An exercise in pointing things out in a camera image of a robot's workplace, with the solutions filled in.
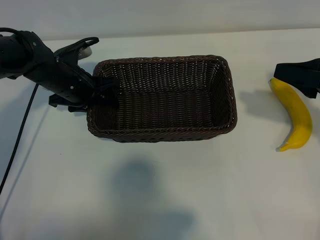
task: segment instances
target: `woven texture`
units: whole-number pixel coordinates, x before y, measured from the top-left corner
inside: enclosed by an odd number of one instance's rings
[[[231,73],[220,56],[106,60],[93,75],[120,81],[118,110],[88,106],[88,129],[97,137],[122,143],[192,141],[236,126]]]

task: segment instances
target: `white wall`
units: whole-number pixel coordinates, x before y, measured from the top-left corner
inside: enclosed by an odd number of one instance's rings
[[[1,0],[0,25],[43,39],[319,28],[316,0]]]

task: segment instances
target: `black bracket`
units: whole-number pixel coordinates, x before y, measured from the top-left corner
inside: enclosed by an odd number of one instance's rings
[[[75,104],[70,102],[57,94],[53,94],[49,97],[49,105],[57,107],[58,105],[68,106],[70,113],[74,112],[87,112],[88,104],[108,104],[111,107],[118,109],[119,101],[116,97],[115,90],[119,88],[120,82],[114,77],[91,77],[96,87],[93,89],[92,96],[86,102],[81,104]]]
[[[320,92],[320,58],[300,63],[279,63],[274,77],[315,99]]]

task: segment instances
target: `banana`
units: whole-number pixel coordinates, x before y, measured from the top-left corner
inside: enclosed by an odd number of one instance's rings
[[[277,78],[270,80],[272,91],[284,105],[293,124],[292,134],[288,140],[277,150],[298,149],[307,143],[312,133],[312,119],[310,113],[299,95],[293,88]]]

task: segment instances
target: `black cable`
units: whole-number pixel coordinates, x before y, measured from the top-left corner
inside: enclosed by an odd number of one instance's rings
[[[19,133],[18,133],[18,137],[16,138],[15,145],[14,145],[14,148],[13,148],[13,152],[12,152],[8,167],[6,168],[4,177],[3,177],[1,185],[0,185],[0,195],[1,195],[2,189],[4,188],[5,182],[7,180],[11,165],[12,165],[12,163],[14,161],[14,158],[15,158],[15,155],[16,155],[16,152],[17,152],[17,149],[18,149],[18,145],[19,145],[19,142],[20,142],[20,138],[21,138],[22,132],[24,130],[25,123],[26,123],[26,120],[27,120],[27,117],[28,117],[28,114],[29,114],[29,111],[30,111],[30,108],[31,108],[31,104],[32,104],[32,102],[33,102],[33,100],[35,98],[38,86],[39,86],[39,84],[36,84],[34,86],[34,89],[33,89],[33,92],[31,94],[28,106],[26,107],[25,114],[24,114],[24,117],[23,117],[23,120],[22,120],[22,123],[21,123],[21,126],[20,126],[20,130],[19,130]]]

